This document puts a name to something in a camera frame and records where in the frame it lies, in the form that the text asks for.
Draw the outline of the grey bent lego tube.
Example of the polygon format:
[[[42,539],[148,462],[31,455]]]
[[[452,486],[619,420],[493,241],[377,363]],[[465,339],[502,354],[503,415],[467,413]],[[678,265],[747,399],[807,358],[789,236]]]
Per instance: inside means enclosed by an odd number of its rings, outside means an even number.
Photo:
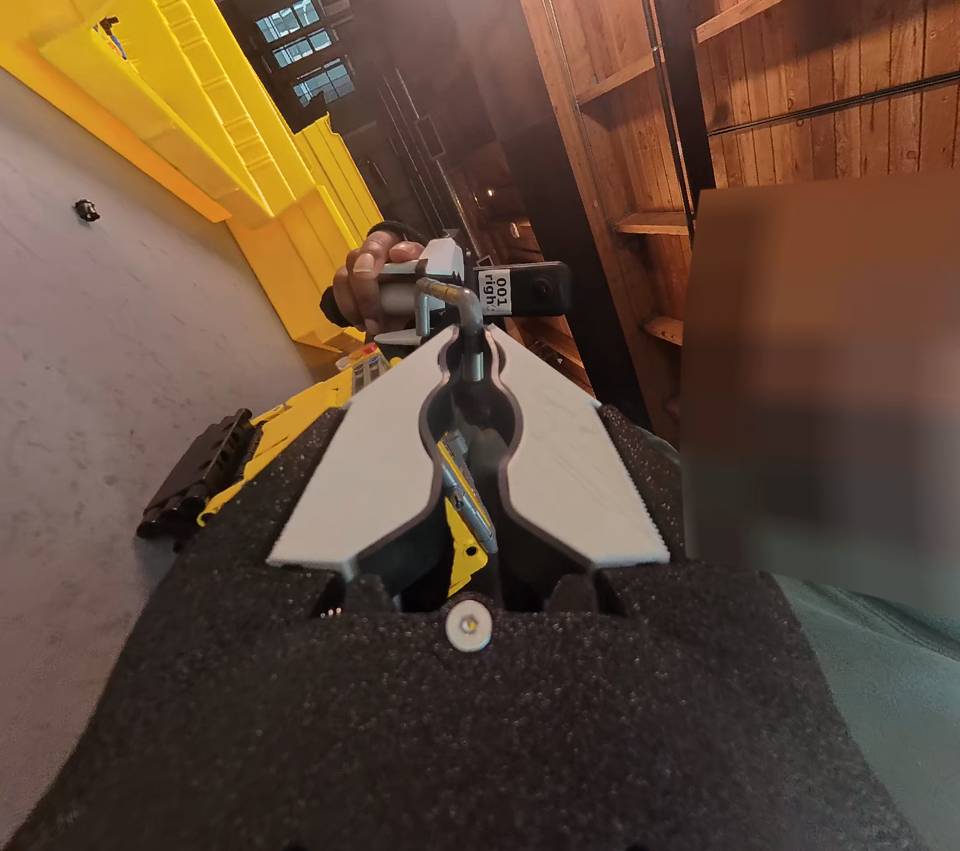
[[[462,340],[461,377],[465,382],[481,382],[485,374],[482,345],[485,337],[484,315],[478,295],[469,287],[434,278],[421,277],[416,281],[434,281],[432,294],[435,299],[456,308]]]

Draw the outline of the yellow lego robot model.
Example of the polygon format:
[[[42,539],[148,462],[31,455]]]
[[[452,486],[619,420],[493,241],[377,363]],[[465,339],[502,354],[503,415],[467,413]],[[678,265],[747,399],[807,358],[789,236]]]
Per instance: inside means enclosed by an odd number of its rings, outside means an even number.
[[[211,515],[252,481],[307,428],[330,410],[342,410],[366,386],[411,352],[367,343],[338,359],[336,373],[254,417],[245,408],[210,425],[189,446],[146,506],[137,527],[145,538],[191,539]],[[495,544],[495,526],[474,482],[469,443],[461,427],[438,439],[445,515],[453,544],[448,595],[464,590],[483,570]]]

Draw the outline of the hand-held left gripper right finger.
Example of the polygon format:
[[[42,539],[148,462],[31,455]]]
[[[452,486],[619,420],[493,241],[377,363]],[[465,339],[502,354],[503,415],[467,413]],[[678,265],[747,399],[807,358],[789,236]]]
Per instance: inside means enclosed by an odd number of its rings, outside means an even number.
[[[669,549],[599,403],[497,327],[491,384],[512,414],[497,467],[497,570],[508,610],[539,612],[567,577],[664,565]]]

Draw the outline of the nested yellow storage bins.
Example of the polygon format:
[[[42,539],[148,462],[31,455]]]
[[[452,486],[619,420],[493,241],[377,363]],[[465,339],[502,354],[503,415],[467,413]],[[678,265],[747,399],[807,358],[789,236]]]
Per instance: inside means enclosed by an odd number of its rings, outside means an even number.
[[[293,143],[314,188],[270,223],[250,228],[230,219],[226,227],[292,341],[330,354],[352,351],[361,333],[325,317],[321,299],[382,215],[330,114]]]

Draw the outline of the person's right hand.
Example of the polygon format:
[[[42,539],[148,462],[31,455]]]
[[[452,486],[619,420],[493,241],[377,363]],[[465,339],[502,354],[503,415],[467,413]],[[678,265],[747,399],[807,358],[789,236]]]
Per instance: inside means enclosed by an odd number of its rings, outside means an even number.
[[[401,240],[392,233],[378,230],[348,253],[345,263],[334,275],[332,290],[338,309],[350,325],[371,338],[411,326],[412,318],[383,311],[378,276],[387,264],[416,261],[424,249],[421,243]]]

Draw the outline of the yellow storage bin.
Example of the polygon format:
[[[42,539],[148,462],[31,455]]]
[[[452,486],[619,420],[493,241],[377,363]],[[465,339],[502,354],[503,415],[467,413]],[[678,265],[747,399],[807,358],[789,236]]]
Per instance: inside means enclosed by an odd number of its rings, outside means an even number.
[[[111,16],[126,61],[93,29]],[[2,0],[2,68],[210,221],[314,189],[214,0]]]

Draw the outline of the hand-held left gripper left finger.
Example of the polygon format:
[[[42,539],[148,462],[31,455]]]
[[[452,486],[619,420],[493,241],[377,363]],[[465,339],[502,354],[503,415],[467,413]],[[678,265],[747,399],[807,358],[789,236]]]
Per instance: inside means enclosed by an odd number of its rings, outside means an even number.
[[[342,419],[267,564],[373,574],[406,610],[433,610],[450,593],[453,540],[437,442],[427,410],[449,381],[446,352],[458,330],[441,330],[398,365],[381,353],[357,362]]]

